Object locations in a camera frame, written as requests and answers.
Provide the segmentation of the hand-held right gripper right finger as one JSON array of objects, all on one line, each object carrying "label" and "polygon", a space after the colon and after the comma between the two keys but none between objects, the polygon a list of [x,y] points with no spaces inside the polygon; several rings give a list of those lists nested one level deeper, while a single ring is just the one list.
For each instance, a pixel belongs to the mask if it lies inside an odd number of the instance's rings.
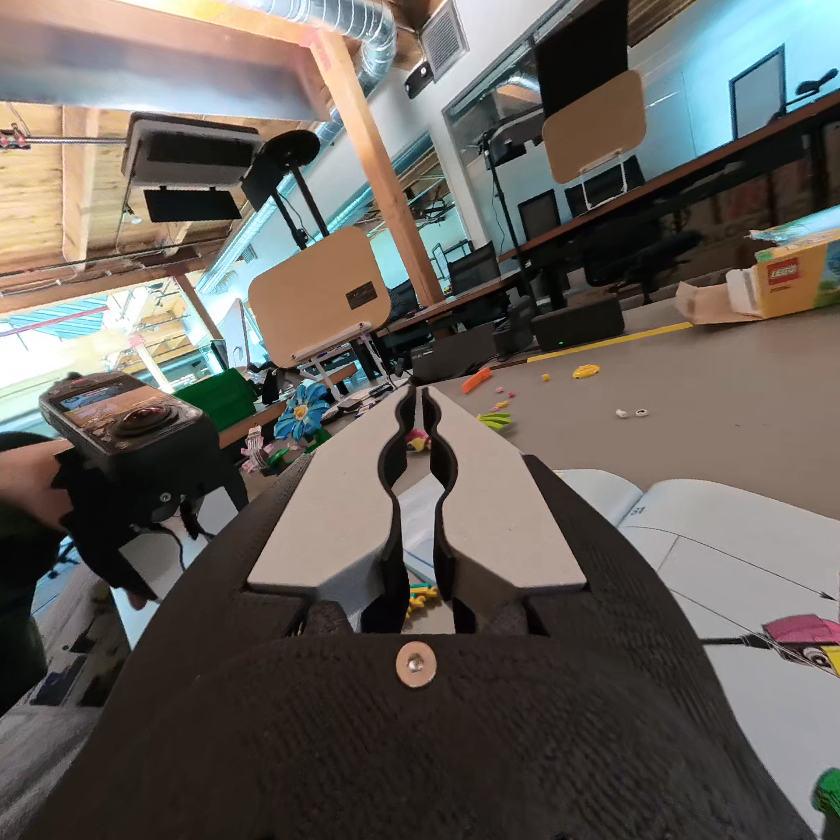
[{"label": "hand-held right gripper right finger", "polygon": [[456,618],[492,618],[532,595],[587,583],[523,453],[428,386],[423,423],[443,489],[434,512],[438,589]]}]

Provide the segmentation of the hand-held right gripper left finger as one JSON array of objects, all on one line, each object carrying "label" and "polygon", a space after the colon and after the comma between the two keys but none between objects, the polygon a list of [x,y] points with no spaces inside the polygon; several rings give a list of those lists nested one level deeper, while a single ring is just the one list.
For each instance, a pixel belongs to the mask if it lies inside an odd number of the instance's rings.
[{"label": "hand-held right gripper left finger", "polygon": [[308,457],[250,589],[339,603],[363,633],[403,630],[410,584],[393,486],[415,410],[416,388],[405,385]]}]

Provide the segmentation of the lego instruction booklet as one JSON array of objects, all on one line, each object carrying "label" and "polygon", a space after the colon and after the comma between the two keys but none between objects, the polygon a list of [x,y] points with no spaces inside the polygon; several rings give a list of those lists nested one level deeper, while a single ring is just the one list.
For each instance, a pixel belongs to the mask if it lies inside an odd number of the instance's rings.
[{"label": "lego instruction booklet", "polygon": [[415,636],[437,673],[410,689],[398,636],[245,591],[310,471],[161,609],[26,838],[817,838],[837,521],[676,479],[615,528],[539,465],[594,583]]}]

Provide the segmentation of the lego flower model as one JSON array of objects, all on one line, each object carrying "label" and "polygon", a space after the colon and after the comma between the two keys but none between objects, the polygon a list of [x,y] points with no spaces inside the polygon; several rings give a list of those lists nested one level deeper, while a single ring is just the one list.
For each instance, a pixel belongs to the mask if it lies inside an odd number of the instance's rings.
[{"label": "lego flower model", "polygon": [[266,443],[262,426],[251,425],[245,437],[241,469],[249,475],[278,475],[292,456],[309,455],[324,444],[330,434],[322,427],[330,405],[327,388],[320,383],[300,384],[272,427],[273,439]]}]

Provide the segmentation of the yellow lego set box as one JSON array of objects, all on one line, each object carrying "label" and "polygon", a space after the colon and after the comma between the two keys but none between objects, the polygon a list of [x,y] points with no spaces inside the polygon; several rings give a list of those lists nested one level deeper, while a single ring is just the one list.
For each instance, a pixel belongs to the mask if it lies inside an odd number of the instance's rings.
[{"label": "yellow lego set box", "polygon": [[775,319],[839,304],[839,230],[764,248],[727,273],[728,304],[746,319]]}]

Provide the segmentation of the person's left hand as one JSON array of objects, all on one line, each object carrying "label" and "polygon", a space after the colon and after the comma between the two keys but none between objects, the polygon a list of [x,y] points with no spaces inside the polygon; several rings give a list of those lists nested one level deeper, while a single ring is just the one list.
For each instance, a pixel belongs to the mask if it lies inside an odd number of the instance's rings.
[{"label": "person's left hand", "polygon": [[2,503],[23,511],[56,532],[66,532],[62,520],[71,512],[68,491],[54,486],[60,463],[57,456],[71,448],[56,438],[3,451],[1,454]]}]

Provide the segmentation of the green storage bin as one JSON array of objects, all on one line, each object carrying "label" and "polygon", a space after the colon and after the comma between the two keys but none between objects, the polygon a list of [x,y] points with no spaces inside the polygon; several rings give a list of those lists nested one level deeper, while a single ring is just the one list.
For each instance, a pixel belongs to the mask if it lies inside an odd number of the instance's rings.
[{"label": "green storage bin", "polygon": [[236,369],[184,386],[175,397],[204,412],[219,433],[256,413],[253,383]]}]

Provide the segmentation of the black box with green light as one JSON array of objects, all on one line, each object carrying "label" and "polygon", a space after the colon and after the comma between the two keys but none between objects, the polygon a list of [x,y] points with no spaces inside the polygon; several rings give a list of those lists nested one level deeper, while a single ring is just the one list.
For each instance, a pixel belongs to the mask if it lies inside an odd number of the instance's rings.
[{"label": "black box with green light", "polygon": [[620,299],[609,293],[534,317],[530,328],[543,353],[620,336],[625,322]]}]

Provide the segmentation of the wooden board on white stand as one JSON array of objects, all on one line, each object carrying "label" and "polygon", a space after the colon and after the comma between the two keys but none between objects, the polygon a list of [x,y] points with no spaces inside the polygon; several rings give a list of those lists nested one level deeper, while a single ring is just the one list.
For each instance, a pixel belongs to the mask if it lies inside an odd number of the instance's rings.
[{"label": "wooden board on white stand", "polygon": [[618,168],[619,194],[628,192],[626,161],[646,132],[644,83],[631,69],[547,117],[542,140],[553,179],[562,185],[578,182],[585,210],[590,212],[606,199],[594,203],[586,184],[606,170]]},{"label": "wooden board on white stand", "polygon": [[251,282],[269,358],[290,369],[385,325],[392,302],[365,233],[345,227]]}]

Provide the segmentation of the black office chair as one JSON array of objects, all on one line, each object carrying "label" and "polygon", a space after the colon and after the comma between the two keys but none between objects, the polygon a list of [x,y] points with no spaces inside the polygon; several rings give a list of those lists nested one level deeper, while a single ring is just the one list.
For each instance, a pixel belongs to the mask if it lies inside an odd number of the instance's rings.
[{"label": "black office chair", "polygon": [[648,305],[659,289],[658,276],[685,263],[683,255],[701,245],[706,238],[698,230],[685,229],[631,255],[614,259],[595,259],[589,255],[583,263],[585,280],[595,288],[640,286],[644,305]]}]

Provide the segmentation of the black disc stand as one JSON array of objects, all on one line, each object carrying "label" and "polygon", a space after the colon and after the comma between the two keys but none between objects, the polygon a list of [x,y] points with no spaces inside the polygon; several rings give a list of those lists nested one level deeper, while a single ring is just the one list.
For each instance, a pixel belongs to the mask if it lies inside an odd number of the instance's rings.
[{"label": "black disc stand", "polygon": [[302,226],[294,225],[288,208],[280,197],[280,183],[286,175],[293,177],[320,233],[323,237],[329,236],[327,225],[301,171],[303,166],[309,165],[317,158],[319,152],[320,141],[312,131],[296,129],[280,134],[264,143],[241,182],[241,188],[255,212],[261,210],[269,199],[272,199],[300,250],[308,247],[308,239]]}]

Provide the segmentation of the long dark wooden desk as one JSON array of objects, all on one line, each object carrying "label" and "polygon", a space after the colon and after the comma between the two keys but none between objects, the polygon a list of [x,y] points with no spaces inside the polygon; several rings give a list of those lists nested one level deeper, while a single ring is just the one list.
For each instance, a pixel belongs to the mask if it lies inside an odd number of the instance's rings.
[{"label": "long dark wooden desk", "polygon": [[[553,308],[588,256],[614,259],[685,229],[774,227],[838,204],[839,93],[771,121],[500,256],[540,273]],[[692,249],[682,259],[702,246]]]}]

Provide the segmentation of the black hanging panel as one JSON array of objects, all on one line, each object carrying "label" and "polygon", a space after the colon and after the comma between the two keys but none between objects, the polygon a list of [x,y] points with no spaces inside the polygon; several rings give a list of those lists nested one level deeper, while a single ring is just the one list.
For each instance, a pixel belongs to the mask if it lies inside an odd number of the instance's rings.
[{"label": "black hanging panel", "polygon": [[627,71],[627,16],[628,1],[603,1],[538,42],[546,119]]}]

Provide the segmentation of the dark framed monitor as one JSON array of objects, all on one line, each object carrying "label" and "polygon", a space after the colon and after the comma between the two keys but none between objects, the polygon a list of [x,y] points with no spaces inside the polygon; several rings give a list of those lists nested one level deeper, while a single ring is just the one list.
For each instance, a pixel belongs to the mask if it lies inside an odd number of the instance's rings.
[{"label": "dark framed monitor", "polygon": [[731,133],[738,140],[771,122],[786,106],[784,46],[729,81]]}]

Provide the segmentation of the silver ventilation duct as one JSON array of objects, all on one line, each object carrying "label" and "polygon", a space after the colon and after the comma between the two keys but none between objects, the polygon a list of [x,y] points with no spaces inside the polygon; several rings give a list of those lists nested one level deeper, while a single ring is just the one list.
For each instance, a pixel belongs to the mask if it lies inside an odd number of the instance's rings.
[{"label": "silver ventilation duct", "polygon": [[[396,22],[391,9],[384,2],[243,1],[230,4],[273,15],[293,24],[324,28],[359,41],[360,50],[354,68],[366,98],[385,79],[396,57]],[[255,199],[248,201],[254,209],[253,214],[205,272],[198,285],[199,291],[217,291],[236,258],[241,256],[269,219],[279,211],[273,196],[269,196],[261,208],[257,208]]]}]

